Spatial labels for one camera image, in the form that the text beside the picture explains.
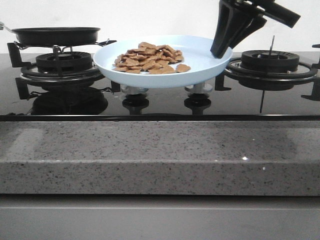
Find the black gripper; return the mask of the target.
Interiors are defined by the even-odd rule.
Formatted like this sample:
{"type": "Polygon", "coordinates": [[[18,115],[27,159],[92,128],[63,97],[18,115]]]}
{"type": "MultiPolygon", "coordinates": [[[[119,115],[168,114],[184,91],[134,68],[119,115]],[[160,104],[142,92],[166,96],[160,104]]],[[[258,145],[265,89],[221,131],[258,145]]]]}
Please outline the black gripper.
{"type": "Polygon", "coordinates": [[[236,47],[252,33],[265,26],[267,16],[293,28],[301,16],[275,0],[221,0],[211,53],[222,58],[228,48],[236,47]]]}

